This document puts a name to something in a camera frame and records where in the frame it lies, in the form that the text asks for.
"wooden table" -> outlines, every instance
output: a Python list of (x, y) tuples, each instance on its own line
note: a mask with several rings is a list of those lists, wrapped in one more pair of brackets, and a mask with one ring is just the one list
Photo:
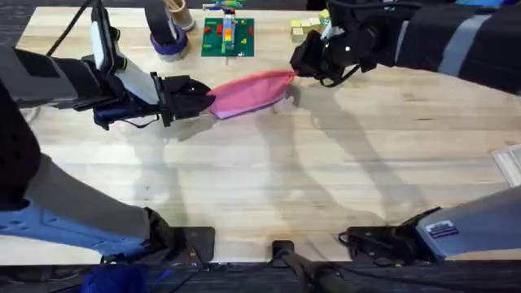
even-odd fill
[[(76, 8), (39, 7), (19, 48), (45, 53)], [(109, 9), (122, 51), (143, 70), (189, 74), (213, 87), (266, 69), (290, 68), (289, 20), (305, 11), (239, 11), (256, 19), (255, 58), (201, 58), (205, 13), (191, 51), (161, 61), (143, 9)], [(90, 54), (86, 11), (55, 56)], [(217, 229), (215, 261), (269, 259), (290, 239), (312, 260), (348, 260), (335, 240), (350, 225), (398, 224), (507, 187), (490, 151), (521, 143), (514, 96), (452, 77), (399, 68), (357, 74), (326, 89), (294, 81), (293, 97), (225, 121), (211, 116), (106, 132), (89, 112), (44, 109), (33, 123), (42, 151), (74, 177), (125, 203), (157, 210), (170, 225)], [(96, 263), (75, 247), (2, 237), (0, 264)], [(513, 258), (477, 254), (462, 258)]]

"pink towel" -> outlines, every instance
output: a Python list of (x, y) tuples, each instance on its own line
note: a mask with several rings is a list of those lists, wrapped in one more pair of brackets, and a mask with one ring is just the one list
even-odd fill
[(208, 94), (215, 95), (209, 110), (219, 119), (268, 107), (287, 96), (295, 72), (270, 70), (219, 85)]

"blue roll of tape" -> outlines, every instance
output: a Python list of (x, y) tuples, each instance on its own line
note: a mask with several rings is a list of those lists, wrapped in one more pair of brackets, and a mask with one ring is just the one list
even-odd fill
[(161, 55), (175, 55), (181, 53), (188, 44), (188, 36), (186, 33), (182, 30), (181, 27), (175, 25), (174, 29), (176, 30), (176, 34), (178, 37), (177, 43), (172, 45), (160, 45), (155, 40), (152, 34), (150, 35), (150, 41), (152, 43), (152, 46), (154, 47), (154, 50), (161, 54)]

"green baseplate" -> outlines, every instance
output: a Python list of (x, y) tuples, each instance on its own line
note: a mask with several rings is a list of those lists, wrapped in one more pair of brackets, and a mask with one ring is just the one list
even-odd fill
[[(253, 19), (240, 18), (235, 20), (237, 20), (235, 25), (235, 47), (233, 50), (225, 50), (224, 53), (222, 52), (222, 35), (217, 34), (217, 26), (222, 24), (222, 18), (207, 18), (204, 20), (204, 28), (211, 28), (212, 31), (203, 35), (201, 56), (235, 57), (242, 53), (243, 57), (253, 57), (255, 33), (253, 33), (253, 36), (250, 36), (248, 30), (251, 26), (255, 32), (254, 21)], [(241, 43), (243, 39), (246, 39), (246, 44)]]

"label sticker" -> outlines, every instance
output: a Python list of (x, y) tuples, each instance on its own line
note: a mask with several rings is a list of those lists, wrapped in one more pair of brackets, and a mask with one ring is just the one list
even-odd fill
[(439, 221), (434, 224), (426, 225), (425, 230), (434, 239), (459, 234), (458, 229), (456, 229), (453, 222), (449, 220)]

